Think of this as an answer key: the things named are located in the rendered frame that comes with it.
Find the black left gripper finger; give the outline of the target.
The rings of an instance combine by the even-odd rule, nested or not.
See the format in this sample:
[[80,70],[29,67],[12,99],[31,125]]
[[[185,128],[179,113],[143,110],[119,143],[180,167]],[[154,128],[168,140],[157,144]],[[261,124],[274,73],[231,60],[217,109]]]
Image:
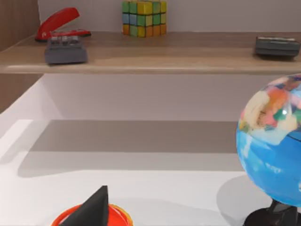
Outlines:
[[107,226],[108,186],[101,186],[59,226]]

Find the stack of coloured rings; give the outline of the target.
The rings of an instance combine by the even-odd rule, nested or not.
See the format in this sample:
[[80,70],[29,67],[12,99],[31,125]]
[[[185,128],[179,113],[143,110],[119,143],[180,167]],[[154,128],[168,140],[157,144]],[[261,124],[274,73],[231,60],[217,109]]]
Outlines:
[[[68,216],[74,213],[81,204],[71,207],[52,222],[51,226],[59,226]],[[108,226],[134,226],[131,216],[121,207],[115,204],[109,204]]]

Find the wooden shelf board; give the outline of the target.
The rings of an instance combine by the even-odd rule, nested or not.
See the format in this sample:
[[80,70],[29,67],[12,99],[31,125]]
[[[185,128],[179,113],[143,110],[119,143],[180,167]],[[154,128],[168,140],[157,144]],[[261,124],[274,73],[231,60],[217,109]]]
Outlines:
[[0,73],[86,74],[249,74],[301,73],[301,53],[293,60],[254,55],[256,32],[169,32],[136,38],[93,32],[83,42],[85,64],[49,66],[45,43],[29,37],[0,52]]

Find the blue globe on black stand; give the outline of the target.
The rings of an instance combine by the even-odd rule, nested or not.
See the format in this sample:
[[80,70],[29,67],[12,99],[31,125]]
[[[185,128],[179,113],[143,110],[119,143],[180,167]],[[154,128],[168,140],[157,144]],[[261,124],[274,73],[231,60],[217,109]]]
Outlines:
[[249,179],[271,198],[243,226],[301,226],[301,73],[269,82],[248,100],[236,149]]

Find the red stapler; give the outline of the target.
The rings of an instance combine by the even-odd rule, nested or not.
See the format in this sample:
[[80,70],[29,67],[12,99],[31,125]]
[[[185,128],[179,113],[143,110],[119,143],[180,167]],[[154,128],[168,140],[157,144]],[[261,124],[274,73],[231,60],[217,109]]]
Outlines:
[[55,12],[40,25],[34,38],[35,41],[47,42],[49,38],[57,36],[91,36],[91,32],[84,29],[58,31],[59,28],[75,20],[79,16],[80,14],[75,7],[67,7]]

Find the colourful puzzle cube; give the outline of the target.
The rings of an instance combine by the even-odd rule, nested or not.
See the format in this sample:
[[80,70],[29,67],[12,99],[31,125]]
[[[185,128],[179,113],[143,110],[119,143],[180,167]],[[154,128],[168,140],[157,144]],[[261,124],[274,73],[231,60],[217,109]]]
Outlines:
[[122,32],[139,38],[165,35],[166,13],[165,0],[123,0]]

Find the wooden shelf side panel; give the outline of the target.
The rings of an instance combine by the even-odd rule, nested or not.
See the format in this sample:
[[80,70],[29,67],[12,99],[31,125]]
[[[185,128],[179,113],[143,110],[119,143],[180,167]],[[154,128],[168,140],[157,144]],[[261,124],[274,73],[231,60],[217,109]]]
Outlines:
[[[0,52],[34,35],[39,26],[38,0],[0,0]],[[0,73],[0,114],[41,76]]]

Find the dark grey flat box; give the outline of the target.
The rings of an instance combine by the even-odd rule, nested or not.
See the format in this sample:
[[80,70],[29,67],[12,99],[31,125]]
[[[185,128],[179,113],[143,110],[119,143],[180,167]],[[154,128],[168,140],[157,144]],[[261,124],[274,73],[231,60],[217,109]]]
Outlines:
[[254,54],[263,58],[294,59],[299,55],[301,43],[295,38],[257,36]]

